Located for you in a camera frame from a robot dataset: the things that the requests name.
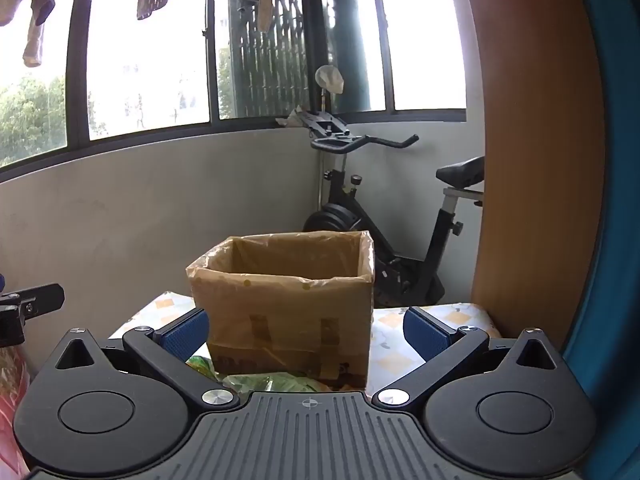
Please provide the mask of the green snack bag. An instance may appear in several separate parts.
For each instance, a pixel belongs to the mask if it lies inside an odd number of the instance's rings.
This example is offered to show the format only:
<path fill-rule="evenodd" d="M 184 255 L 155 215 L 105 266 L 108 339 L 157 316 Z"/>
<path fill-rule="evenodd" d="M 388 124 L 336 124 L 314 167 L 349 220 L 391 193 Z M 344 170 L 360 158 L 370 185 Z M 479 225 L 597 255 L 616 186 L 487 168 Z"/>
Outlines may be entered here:
<path fill-rule="evenodd" d="M 221 374 L 215 370 L 212 360 L 204 358 L 204 356 L 191 356 L 186 361 L 186 364 L 202 375 L 239 394 L 249 394 L 251 392 L 317 393 L 331 391 L 328 386 L 323 385 L 321 382 L 307 377 L 295 376 L 287 372 Z"/>

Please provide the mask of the red patterned bedding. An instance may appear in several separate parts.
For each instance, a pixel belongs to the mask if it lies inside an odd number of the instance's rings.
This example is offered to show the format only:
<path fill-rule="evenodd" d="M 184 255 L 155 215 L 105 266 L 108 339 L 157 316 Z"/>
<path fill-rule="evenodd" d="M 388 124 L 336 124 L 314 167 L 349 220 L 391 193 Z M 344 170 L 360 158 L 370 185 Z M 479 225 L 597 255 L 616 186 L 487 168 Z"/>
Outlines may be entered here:
<path fill-rule="evenodd" d="M 13 417 L 30 384 L 20 348 L 2 348 L 0 354 L 0 479 L 21 480 L 29 469 L 13 432 Z"/>

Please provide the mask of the floral checkered tablecloth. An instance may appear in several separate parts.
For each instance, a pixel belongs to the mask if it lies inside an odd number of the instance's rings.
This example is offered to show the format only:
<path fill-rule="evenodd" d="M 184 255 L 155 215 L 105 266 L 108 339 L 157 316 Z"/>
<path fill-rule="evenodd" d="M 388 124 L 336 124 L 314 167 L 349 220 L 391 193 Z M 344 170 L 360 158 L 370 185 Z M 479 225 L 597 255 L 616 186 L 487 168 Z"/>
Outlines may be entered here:
<path fill-rule="evenodd" d="M 193 308 L 195 304 L 191 297 L 165 292 L 122 324 L 108 341 L 116 346 L 122 335 L 136 326 L 150 326 L 153 330 L 158 330 Z M 438 304 L 424 307 L 423 310 L 454 330 L 466 325 L 481 328 L 491 338 L 500 336 L 489 314 L 475 304 Z M 402 329 L 405 313 L 404 308 L 373 311 L 367 394 L 375 393 L 424 363 L 424 359 L 405 340 Z M 206 342 L 193 356 L 210 359 Z"/>

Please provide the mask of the black exercise bike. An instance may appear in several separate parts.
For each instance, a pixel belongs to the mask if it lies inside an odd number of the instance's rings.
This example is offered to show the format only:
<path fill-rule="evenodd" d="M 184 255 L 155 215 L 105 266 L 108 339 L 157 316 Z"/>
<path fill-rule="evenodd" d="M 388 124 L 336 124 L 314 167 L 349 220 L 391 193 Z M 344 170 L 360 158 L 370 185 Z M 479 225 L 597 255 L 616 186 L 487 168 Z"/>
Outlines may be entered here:
<path fill-rule="evenodd" d="M 484 204 L 485 157 L 478 154 L 410 176 L 427 146 L 406 138 L 352 131 L 328 112 L 298 110 L 320 154 L 319 207 L 307 231 L 367 231 L 374 241 L 379 307 L 432 306 L 446 296 L 438 274 L 450 236 L 463 224 L 460 202 Z"/>

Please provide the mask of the cardboard box with plastic liner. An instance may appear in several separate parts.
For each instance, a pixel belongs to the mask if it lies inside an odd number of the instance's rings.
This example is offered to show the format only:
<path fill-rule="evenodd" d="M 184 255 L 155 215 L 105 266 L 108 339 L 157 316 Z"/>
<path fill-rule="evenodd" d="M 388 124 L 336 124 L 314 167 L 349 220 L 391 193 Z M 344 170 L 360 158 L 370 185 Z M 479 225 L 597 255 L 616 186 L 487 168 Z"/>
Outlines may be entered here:
<path fill-rule="evenodd" d="M 366 231 L 232 236 L 186 267 L 225 375 L 288 372 L 329 387 L 368 380 L 374 247 Z"/>

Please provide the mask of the teal curtain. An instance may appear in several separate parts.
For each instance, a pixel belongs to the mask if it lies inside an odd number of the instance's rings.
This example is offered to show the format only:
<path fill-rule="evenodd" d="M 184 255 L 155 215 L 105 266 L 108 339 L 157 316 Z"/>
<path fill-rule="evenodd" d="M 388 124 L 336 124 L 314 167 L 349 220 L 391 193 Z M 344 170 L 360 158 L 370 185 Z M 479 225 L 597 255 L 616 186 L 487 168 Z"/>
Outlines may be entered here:
<path fill-rule="evenodd" d="M 639 475 L 639 0 L 584 0 L 605 108 L 599 234 L 564 350 L 597 413 L 587 479 Z"/>

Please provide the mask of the wooden door panel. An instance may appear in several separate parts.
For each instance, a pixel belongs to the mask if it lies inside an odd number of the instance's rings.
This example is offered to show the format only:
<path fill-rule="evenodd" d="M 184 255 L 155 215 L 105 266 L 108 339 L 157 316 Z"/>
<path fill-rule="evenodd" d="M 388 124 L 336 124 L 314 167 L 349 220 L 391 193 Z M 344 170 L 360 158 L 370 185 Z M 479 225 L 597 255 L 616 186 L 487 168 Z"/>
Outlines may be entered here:
<path fill-rule="evenodd" d="M 567 340 L 600 223 L 605 118 L 584 0 L 470 0 L 485 118 L 472 299 L 503 335 Z"/>

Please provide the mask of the white cloth on pole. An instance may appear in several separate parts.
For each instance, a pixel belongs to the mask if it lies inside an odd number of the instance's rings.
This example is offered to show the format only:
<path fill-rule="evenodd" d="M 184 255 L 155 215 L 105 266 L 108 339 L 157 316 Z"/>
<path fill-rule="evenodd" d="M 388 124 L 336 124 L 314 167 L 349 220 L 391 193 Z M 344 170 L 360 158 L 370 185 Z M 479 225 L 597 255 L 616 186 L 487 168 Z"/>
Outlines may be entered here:
<path fill-rule="evenodd" d="M 331 64 L 321 65 L 314 73 L 318 86 L 331 94 L 342 94 L 345 81 L 340 70 Z"/>

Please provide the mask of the beige hanging sock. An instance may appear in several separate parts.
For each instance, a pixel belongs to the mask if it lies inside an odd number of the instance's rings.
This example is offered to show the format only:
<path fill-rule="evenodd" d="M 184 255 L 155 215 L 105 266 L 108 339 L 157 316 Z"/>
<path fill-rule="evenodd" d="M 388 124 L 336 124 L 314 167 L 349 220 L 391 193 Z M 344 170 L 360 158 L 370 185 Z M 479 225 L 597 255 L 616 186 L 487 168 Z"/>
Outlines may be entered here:
<path fill-rule="evenodd" d="M 44 23 L 55 7 L 55 0 L 32 0 L 32 19 L 29 23 L 27 44 L 23 62 L 29 67 L 38 67 L 42 59 Z"/>

